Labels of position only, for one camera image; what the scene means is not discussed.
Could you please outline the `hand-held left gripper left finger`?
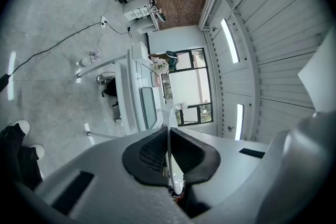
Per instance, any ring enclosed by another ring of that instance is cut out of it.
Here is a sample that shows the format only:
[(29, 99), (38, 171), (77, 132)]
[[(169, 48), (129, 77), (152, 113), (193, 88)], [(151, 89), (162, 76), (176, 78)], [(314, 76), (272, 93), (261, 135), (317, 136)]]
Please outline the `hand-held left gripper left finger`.
[(48, 223), (191, 223), (166, 187), (139, 183), (122, 162), (128, 146), (165, 131), (147, 130), (87, 149), (40, 184), (35, 210)]

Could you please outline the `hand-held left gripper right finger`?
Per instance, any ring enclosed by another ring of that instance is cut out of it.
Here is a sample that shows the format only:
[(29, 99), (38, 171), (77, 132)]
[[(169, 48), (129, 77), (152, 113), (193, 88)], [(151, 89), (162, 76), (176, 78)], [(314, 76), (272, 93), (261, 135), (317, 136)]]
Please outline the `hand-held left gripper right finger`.
[(170, 183), (182, 210), (195, 218), (240, 187), (261, 163), (268, 145), (170, 129)]

